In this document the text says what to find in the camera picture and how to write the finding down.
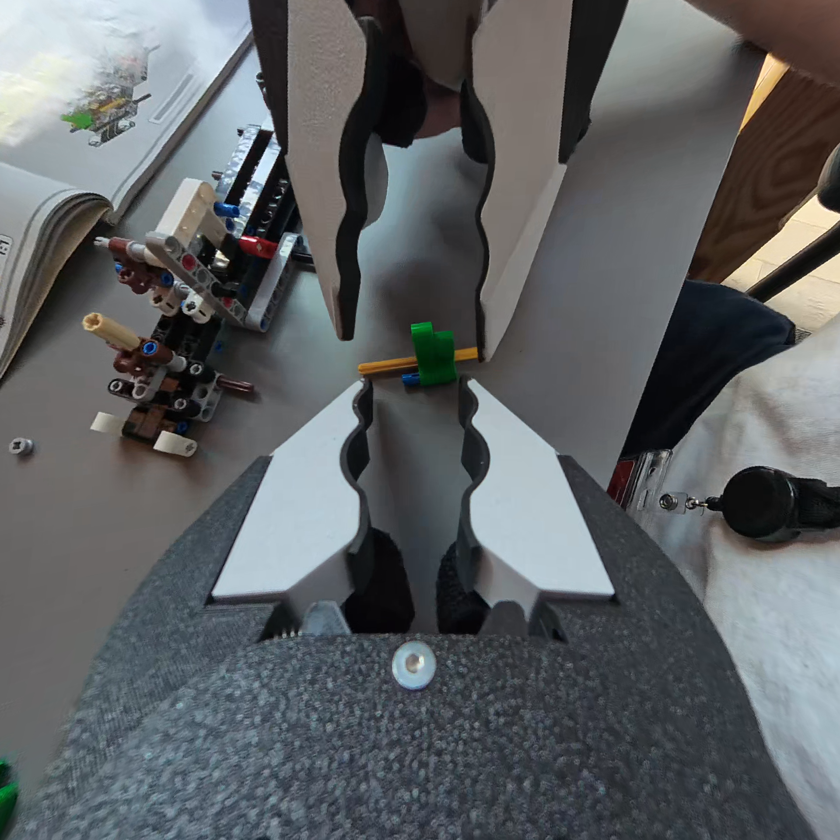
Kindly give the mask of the loose green lego piece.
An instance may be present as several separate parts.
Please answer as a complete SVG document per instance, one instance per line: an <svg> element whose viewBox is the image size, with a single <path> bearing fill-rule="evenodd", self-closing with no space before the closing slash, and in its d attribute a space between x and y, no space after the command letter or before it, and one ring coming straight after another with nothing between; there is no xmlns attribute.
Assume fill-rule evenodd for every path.
<svg viewBox="0 0 840 840"><path fill-rule="evenodd" d="M4 833L18 801L18 782L12 765L1 759L0 828Z"/></svg>

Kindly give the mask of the black chair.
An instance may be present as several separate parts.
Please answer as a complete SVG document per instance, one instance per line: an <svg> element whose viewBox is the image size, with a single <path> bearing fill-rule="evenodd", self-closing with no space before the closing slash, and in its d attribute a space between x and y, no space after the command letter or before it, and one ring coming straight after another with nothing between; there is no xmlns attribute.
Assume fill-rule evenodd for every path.
<svg viewBox="0 0 840 840"><path fill-rule="evenodd" d="M815 194L827 211L839 214L839 147L826 160ZM793 255L779 268L757 282L746 294L751 299L766 302L825 264L839 253L839 223Z"/></svg>

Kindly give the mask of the lego instruction booklet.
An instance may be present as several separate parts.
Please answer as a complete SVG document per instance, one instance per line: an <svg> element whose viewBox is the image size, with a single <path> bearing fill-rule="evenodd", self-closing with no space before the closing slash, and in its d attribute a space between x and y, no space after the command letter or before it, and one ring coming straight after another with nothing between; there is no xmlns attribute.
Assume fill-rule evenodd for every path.
<svg viewBox="0 0 840 840"><path fill-rule="evenodd" d="M1 376L58 274L236 68L246 1L2 2Z"/></svg>

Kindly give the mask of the black badge reel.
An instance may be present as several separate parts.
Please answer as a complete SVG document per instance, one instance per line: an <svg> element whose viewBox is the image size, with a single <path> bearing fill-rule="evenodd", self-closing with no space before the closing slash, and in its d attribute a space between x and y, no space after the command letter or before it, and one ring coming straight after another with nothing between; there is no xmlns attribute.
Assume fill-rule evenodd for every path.
<svg viewBox="0 0 840 840"><path fill-rule="evenodd" d="M802 535L800 505L808 479L767 466L749 467L730 478L718 496L663 492L658 508L667 513L720 513L728 528L754 541L782 543Z"/></svg>

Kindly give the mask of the person's right forearm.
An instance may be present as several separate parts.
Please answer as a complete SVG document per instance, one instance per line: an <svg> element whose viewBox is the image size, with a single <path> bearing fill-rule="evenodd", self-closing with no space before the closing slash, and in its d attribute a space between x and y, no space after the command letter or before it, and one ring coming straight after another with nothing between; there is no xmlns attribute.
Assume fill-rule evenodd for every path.
<svg viewBox="0 0 840 840"><path fill-rule="evenodd" d="M691 1L789 67L839 86L838 1Z"/></svg>

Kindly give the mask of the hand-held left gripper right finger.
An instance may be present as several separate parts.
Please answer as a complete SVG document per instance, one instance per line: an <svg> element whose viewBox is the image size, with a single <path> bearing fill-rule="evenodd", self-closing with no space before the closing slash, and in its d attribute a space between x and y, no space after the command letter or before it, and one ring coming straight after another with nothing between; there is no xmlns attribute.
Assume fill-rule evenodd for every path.
<svg viewBox="0 0 840 840"><path fill-rule="evenodd" d="M458 382L457 573L484 601L608 601L613 583L559 454L473 377Z"/></svg>

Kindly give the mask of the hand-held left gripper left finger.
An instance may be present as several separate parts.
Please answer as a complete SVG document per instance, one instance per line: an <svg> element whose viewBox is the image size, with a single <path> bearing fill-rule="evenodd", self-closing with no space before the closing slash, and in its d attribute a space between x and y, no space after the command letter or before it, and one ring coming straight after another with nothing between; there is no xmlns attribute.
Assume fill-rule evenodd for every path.
<svg viewBox="0 0 840 840"><path fill-rule="evenodd" d="M359 477L372 418L373 384L360 380L274 450L214 602L343 604L368 587L374 535Z"/></svg>

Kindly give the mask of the person's dark trousers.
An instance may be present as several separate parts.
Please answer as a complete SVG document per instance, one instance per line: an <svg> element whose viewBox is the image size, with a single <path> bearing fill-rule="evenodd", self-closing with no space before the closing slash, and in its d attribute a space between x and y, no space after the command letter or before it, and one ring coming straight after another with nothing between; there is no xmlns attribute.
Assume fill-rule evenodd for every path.
<svg viewBox="0 0 840 840"><path fill-rule="evenodd" d="M793 347L795 334L740 290L685 280L620 459L675 447L736 375Z"/></svg>

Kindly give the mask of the clear badge holder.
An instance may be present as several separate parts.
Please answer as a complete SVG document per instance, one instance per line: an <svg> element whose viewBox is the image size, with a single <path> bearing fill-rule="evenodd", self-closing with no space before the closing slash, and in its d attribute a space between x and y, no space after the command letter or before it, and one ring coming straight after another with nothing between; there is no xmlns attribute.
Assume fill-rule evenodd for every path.
<svg viewBox="0 0 840 840"><path fill-rule="evenodd" d="M620 460L614 468L606 493L641 527L680 510L677 493L666 487L672 456L671 449L648 450Z"/></svg>

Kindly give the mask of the person's right hand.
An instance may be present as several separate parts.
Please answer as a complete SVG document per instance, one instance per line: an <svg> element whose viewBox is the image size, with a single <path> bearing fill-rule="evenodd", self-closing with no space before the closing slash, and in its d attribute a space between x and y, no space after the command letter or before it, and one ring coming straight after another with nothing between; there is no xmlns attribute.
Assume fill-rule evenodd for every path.
<svg viewBox="0 0 840 840"><path fill-rule="evenodd" d="M415 133L415 140L436 137L461 126L459 90L436 83L429 77L423 79L426 113L422 125Z"/></svg>

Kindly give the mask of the partly built lego model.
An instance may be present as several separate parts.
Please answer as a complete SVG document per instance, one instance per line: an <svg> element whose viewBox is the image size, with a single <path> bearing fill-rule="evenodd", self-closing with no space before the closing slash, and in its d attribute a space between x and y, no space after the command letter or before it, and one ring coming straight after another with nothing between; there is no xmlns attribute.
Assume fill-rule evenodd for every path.
<svg viewBox="0 0 840 840"><path fill-rule="evenodd" d="M98 237L119 283L159 312L136 332L92 312L87 333L114 352L108 391L131 404L126 417L99 412L91 430L189 458L192 427L213 417L223 395L256 389L224 374L232 331L265 334L297 267L313 267L285 158L270 118L238 131L227 167L210 183L185 179L144 239Z"/></svg>

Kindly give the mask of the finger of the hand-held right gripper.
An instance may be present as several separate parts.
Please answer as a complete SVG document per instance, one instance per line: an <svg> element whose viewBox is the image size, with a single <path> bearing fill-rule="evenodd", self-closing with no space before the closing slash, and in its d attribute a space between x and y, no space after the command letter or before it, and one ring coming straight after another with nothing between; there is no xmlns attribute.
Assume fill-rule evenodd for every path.
<svg viewBox="0 0 840 840"><path fill-rule="evenodd" d="M487 156L476 208L484 265L479 358L502 342L564 178L560 163L571 1L484 2L469 44L467 97Z"/></svg>
<svg viewBox="0 0 840 840"><path fill-rule="evenodd" d="M384 36L347 2L289 2L287 11L287 167L332 325L339 340L352 340L359 240L371 215L365 154L385 101Z"/></svg>

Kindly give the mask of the green lego piece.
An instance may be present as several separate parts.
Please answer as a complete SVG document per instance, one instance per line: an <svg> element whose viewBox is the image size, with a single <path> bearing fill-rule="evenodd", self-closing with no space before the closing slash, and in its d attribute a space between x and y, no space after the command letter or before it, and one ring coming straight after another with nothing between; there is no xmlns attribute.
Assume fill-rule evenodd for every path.
<svg viewBox="0 0 840 840"><path fill-rule="evenodd" d="M436 331L431 322L411 325L415 357L419 363L421 386L446 385L458 378L455 338L450 330Z"/></svg>
<svg viewBox="0 0 840 840"><path fill-rule="evenodd" d="M18 801L18 782L12 765L1 759L0 828L4 833Z"/></svg>

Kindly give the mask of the person in white shirt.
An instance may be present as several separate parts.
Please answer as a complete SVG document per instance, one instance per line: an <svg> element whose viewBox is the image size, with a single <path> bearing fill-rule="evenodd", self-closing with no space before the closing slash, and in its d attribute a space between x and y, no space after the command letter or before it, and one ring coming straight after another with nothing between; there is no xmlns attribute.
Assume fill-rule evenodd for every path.
<svg viewBox="0 0 840 840"><path fill-rule="evenodd" d="M755 466L838 487L838 316L731 380L673 449L663 489L717 496ZM838 838L838 530L772 544L699 511L644 528L716 625L806 820Z"/></svg>

